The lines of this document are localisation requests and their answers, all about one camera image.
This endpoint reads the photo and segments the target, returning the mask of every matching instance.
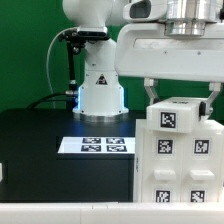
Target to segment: cable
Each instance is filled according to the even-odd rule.
[[[43,98],[37,100],[37,101],[34,102],[34,103],[31,103],[31,104],[27,107],[27,109],[34,109],[38,104],[43,103],[43,102],[47,102],[48,99],[50,99],[50,98],[54,98],[55,96],[65,96],[65,95],[66,95],[65,93],[53,93],[53,94],[51,94],[51,95],[45,96],[45,97],[43,97]]]
[[[62,30],[61,32],[59,32],[54,39],[52,40],[49,48],[48,48],[48,52],[47,52],[47,60],[46,60],[46,74],[47,74],[47,81],[48,81],[48,87],[50,89],[50,93],[54,94],[54,90],[52,87],[52,83],[51,83],[51,77],[50,77],[50,69],[49,69],[49,62],[50,62],[50,55],[51,55],[51,50],[53,48],[53,45],[55,43],[55,41],[57,40],[57,38],[64,32],[69,31],[69,30],[73,30],[75,27],[71,27],[71,28],[67,28],[65,30]]]

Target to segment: silver metal part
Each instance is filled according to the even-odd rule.
[[[210,83],[209,84],[209,90],[213,91],[211,95],[208,97],[208,99],[205,101],[206,103],[206,115],[211,115],[213,112],[213,108],[211,107],[214,100],[217,98],[217,96],[221,93],[223,88],[222,83]]]
[[[122,113],[115,116],[89,116],[86,114],[74,113],[74,118],[92,123],[111,123],[128,119],[128,113]]]
[[[150,98],[150,105],[154,104],[155,99],[158,99],[158,94],[155,90],[155,87],[158,85],[158,81],[155,79],[145,78],[144,86],[145,90]]]
[[[165,35],[204,35],[206,23],[219,20],[222,0],[168,0]]]
[[[174,21],[166,23],[166,36],[172,35],[191,35],[203,36],[205,32],[204,21]]]

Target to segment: green wall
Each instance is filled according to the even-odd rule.
[[[64,16],[62,0],[1,0],[0,8],[0,111],[25,108],[50,94],[45,71],[47,50],[54,36],[73,24]],[[120,27],[110,27],[114,40],[119,30]],[[83,81],[82,61],[83,54],[75,59],[79,83]],[[68,88],[67,67],[66,45],[56,43],[50,61],[55,92]],[[149,100],[143,80],[121,77],[120,83],[125,88],[126,106],[131,110],[144,110]],[[157,90],[161,98],[209,95],[208,83],[160,80]],[[213,117],[219,121],[224,120],[223,101],[224,94],[214,104]]]

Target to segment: black table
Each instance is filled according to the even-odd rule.
[[[60,140],[75,137],[134,137],[130,112],[116,123],[88,123],[65,110],[13,109],[0,114],[0,202],[131,202],[132,154],[59,155]]]

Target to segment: white block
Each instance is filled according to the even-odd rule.
[[[181,201],[220,201],[224,182],[224,127],[201,123],[184,138]]]
[[[174,170],[154,170],[156,180],[176,180],[176,173]]]
[[[179,202],[183,134],[150,131],[137,120],[134,195],[140,202]]]
[[[153,131],[191,133],[200,123],[204,99],[170,98],[147,107],[147,128]]]
[[[190,176],[193,180],[214,180],[215,175],[210,170],[191,170]]]

